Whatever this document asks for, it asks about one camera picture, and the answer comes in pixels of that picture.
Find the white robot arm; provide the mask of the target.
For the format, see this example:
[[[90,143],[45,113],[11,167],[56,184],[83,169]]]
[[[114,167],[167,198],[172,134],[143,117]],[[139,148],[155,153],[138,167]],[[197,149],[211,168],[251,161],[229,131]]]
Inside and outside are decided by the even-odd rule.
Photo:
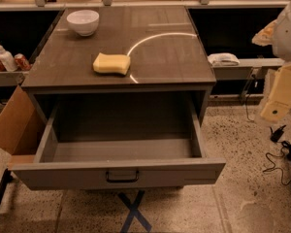
[[[274,56],[284,60],[277,71],[268,71],[264,98],[256,117],[265,123],[277,123],[291,109],[291,1],[277,19],[252,38],[252,43],[263,47],[271,45]]]

